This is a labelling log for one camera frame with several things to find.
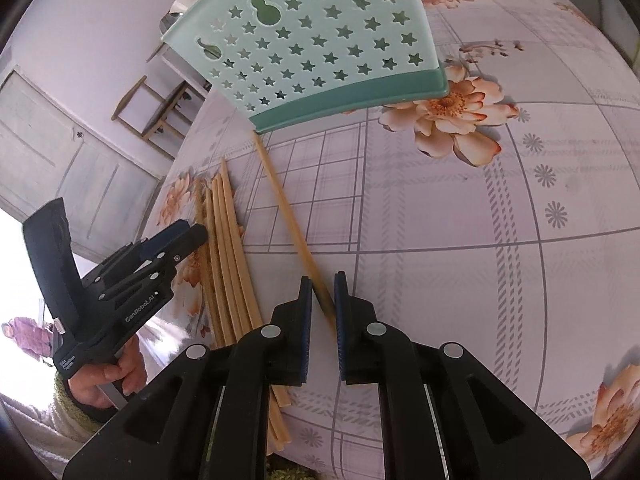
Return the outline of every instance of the chopstick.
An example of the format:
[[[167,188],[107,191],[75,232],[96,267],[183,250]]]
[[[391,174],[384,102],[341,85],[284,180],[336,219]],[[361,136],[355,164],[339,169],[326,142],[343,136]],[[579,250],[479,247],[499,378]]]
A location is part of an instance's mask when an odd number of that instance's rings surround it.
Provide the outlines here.
[[[244,335],[242,332],[242,325],[240,324],[240,317],[238,316],[238,305],[236,304],[236,297],[234,295],[233,284],[231,283],[231,272],[229,269],[228,257],[226,254],[225,241],[223,239],[222,230],[222,215],[220,211],[220,199],[218,194],[218,181],[220,180],[217,175],[211,181],[211,190],[213,196],[213,215],[216,225],[216,241],[218,243],[218,254],[220,261],[220,269],[222,271],[222,282],[224,284],[224,291],[226,294],[226,304],[229,307],[229,314],[231,317],[231,325],[233,326],[234,333],[236,335],[236,341]]]
[[[205,186],[207,194],[207,231],[209,232],[209,253],[211,256],[211,269],[213,275],[213,286],[216,294],[216,306],[220,316],[224,345],[233,345],[236,342],[233,326],[230,321],[228,304],[226,302],[225,287],[222,282],[222,271],[220,269],[220,255],[218,253],[218,241],[213,213],[213,197],[211,190]]]
[[[217,174],[211,181],[210,196],[212,205],[209,208],[209,197],[207,197],[207,219],[209,217],[214,219],[213,232],[218,248],[218,259],[216,262],[222,272],[222,288],[220,290],[224,292],[226,297],[226,304],[228,305],[228,312],[231,318],[230,328],[233,330],[236,341],[239,341],[242,336],[250,332],[253,327],[241,288],[239,269],[232,242],[234,236],[239,237],[238,224],[237,220],[235,220],[235,211],[233,221],[230,221],[228,209],[226,208],[221,174]],[[284,423],[278,407],[278,401],[273,392],[270,394],[269,400],[268,437],[268,447],[275,449],[277,452],[282,451],[284,445],[291,442],[289,431]]]
[[[244,255],[244,249],[242,248],[242,240],[240,239],[240,233],[235,227],[238,225],[238,218],[236,217],[236,208],[234,206],[234,198],[231,190],[231,181],[229,180],[229,171],[226,166],[226,160],[223,158],[220,161],[220,175],[222,176],[222,191],[223,196],[220,200],[224,200],[226,206],[226,216],[229,225],[229,237],[231,238],[234,267],[238,270],[239,281],[242,287],[242,294],[244,298],[244,304],[248,319],[251,322],[252,329],[259,328],[264,325],[264,320],[258,307],[258,301],[255,298],[254,285],[251,282],[251,275],[249,274],[249,266],[246,262]],[[278,405],[283,408],[291,405],[291,398],[287,393],[287,389],[284,386],[273,385],[271,387],[275,394]]]
[[[320,269],[314,261],[311,251],[309,251],[309,247],[306,244],[305,236],[300,230],[300,226],[296,221],[296,216],[293,213],[293,208],[291,207],[291,204],[289,203],[289,200],[287,200],[287,196],[282,189],[282,184],[280,183],[276,170],[273,167],[273,163],[269,158],[269,153],[267,153],[267,150],[265,149],[262,141],[260,140],[260,137],[255,132],[255,130],[254,143],[256,150],[260,155],[262,165],[264,166],[264,171],[266,172],[267,177],[271,182],[271,189],[276,196],[276,201],[278,202],[280,212],[284,216],[284,220],[289,231],[289,236],[291,236],[291,240],[296,247],[298,256],[300,256],[300,259],[302,259],[302,264],[304,265],[306,272],[311,278],[311,282],[313,283],[314,292],[316,293],[316,297],[318,298],[320,308],[322,309],[324,316],[327,318],[329,325],[331,326],[335,334],[336,327],[334,300],[332,300],[332,297],[329,294],[329,289],[326,288],[324,280],[322,279]]]
[[[215,178],[216,181],[216,190],[215,192],[218,195],[218,203],[220,204],[220,219],[222,221],[222,239],[225,243],[225,253],[226,253],[226,262],[229,268],[229,277],[231,279],[231,288],[233,290],[234,299],[236,300],[236,308],[238,311],[238,317],[240,320],[240,327],[242,328],[242,335],[251,332],[252,329],[258,328],[257,326],[252,327],[251,322],[249,321],[249,316],[247,312],[247,307],[244,302],[244,295],[242,294],[242,288],[240,285],[240,277],[238,275],[238,266],[236,266],[236,258],[234,256],[234,248],[233,243],[231,241],[232,238],[232,229],[236,232],[238,230],[238,224],[235,223],[231,225],[229,223],[229,217],[225,207],[225,197],[223,193],[223,183],[222,176],[218,174]],[[214,195],[214,205],[216,203],[216,196]]]
[[[196,222],[198,224],[205,224],[204,219],[204,204],[202,203],[202,181],[198,179],[196,181]],[[204,290],[205,302],[207,303],[207,317],[209,317],[209,325],[213,331],[215,343],[211,346],[212,349],[220,348],[225,345],[225,337],[222,332],[222,323],[220,321],[220,314],[218,313],[218,306],[216,303],[216,295],[211,284],[211,275],[209,273],[209,241],[198,248],[198,265],[200,267],[200,281],[202,282],[202,288]]]

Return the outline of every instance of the pink jacket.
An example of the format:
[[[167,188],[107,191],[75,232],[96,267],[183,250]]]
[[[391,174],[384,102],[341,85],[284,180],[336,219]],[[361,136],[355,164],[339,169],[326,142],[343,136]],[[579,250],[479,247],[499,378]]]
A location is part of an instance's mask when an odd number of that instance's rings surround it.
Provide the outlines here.
[[[29,317],[16,317],[9,322],[14,329],[14,341],[25,354],[34,359],[51,357],[53,334],[38,326],[36,320]]]

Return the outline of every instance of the floral tablecloth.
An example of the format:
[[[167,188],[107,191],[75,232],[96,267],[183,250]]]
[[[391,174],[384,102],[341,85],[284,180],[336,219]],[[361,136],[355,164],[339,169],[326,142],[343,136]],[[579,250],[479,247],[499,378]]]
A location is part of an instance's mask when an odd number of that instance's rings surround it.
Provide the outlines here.
[[[327,283],[344,270],[413,340],[464,344],[596,474],[640,418],[640,83],[567,0],[423,1],[448,97],[264,142]],[[224,156],[268,319],[296,297],[300,261],[250,131],[210,95],[145,236],[193,219],[194,181]],[[183,264],[160,316],[209,342],[199,273]],[[285,456],[384,478],[377,391],[339,381],[319,309],[308,384],[291,395]]]

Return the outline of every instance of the white door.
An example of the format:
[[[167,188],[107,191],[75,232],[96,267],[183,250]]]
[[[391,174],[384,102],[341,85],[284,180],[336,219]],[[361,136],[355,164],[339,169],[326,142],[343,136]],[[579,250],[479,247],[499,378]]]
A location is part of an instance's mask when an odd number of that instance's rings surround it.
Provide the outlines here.
[[[64,197],[74,252],[98,262],[137,239],[158,183],[17,73],[0,90],[0,206],[19,221]]]

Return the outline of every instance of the wooden chair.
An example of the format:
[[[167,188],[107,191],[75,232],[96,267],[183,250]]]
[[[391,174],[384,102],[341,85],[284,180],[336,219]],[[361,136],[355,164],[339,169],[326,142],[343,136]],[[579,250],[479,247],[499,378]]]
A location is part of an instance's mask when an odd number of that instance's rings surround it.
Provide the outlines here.
[[[139,132],[137,129],[131,126],[131,124],[127,123],[127,121],[125,121],[123,118],[120,117],[120,114],[127,107],[127,105],[129,105],[129,103],[133,99],[133,96],[136,94],[136,92],[140,88],[144,88],[145,90],[147,90],[153,97],[158,99],[158,101],[160,102],[158,109],[155,111],[152,117],[148,120],[146,126],[141,132]],[[196,92],[191,87],[191,85],[189,85],[186,81],[183,81],[171,92],[169,97],[166,97],[166,98],[162,97],[158,92],[156,92],[148,84],[146,84],[146,75],[145,75],[140,79],[140,81],[138,81],[135,85],[133,85],[133,88],[129,90],[124,95],[124,97],[120,100],[120,102],[118,103],[118,106],[116,107],[116,110],[111,116],[111,120],[118,121],[120,124],[126,127],[126,129],[129,130],[131,133],[142,137],[143,140],[146,140],[146,142],[151,144],[156,150],[161,152],[163,155],[167,155],[168,157],[173,159],[174,157],[170,153],[167,153],[165,150],[160,148],[160,146],[156,145],[156,143],[151,142],[150,138],[153,134],[158,133],[158,131],[163,132],[164,130],[166,130],[174,134],[179,139],[181,140],[184,139],[184,134],[179,130],[177,130],[176,128],[174,128],[173,126],[171,126],[167,121],[167,117],[171,112],[173,112],[178,116],[180,116],[180,118],[182,118],[189,126],[191,126],[191,120],[187,118],[180,110],[176,109],[178,102],[188,91]]]

